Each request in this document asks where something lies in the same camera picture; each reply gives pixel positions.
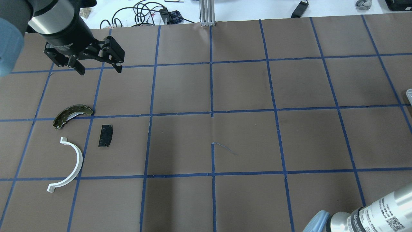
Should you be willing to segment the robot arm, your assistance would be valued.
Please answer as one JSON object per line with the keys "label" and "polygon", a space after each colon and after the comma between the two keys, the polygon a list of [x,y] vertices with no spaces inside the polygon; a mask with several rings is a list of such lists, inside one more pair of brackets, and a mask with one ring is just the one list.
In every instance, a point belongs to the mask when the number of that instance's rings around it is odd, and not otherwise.
{"label": "robot arm", "polygon": [[412,230],[411,183],[352,213],[333,215],[319,211],[304,232],[410,232]]}
{"label": "robot arm", "polygon": [[111,36],[97,40],[80,16],[81,8],[96,5],[95,0],[2,0],[1,77],[13,71],[28,28],[46,40],[44,54],[58,67],[84,75],[80,60],[94,59],[121,73],[125,51]]}

